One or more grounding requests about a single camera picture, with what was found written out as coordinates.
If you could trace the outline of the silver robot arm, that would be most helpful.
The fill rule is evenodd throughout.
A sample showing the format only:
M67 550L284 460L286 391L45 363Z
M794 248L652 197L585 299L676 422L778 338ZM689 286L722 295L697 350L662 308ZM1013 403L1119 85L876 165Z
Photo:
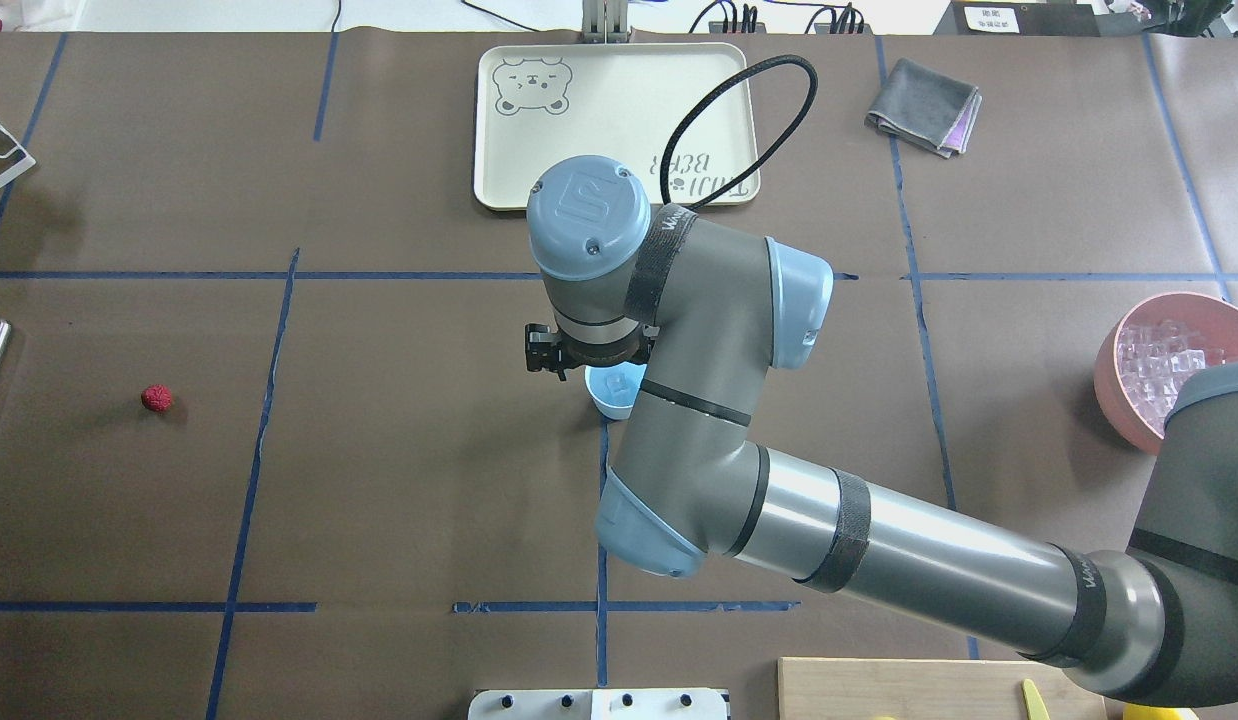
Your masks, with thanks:
M1067 551L748 438L769 370L802 366L823 328L825 259L654 208L595 155L546 169L526 216L558 323L527 325L527 367L646 365L595 516L610 555L660 576L737 557L1113 700L1238 701L1238 362L1181 388L1127 551Z

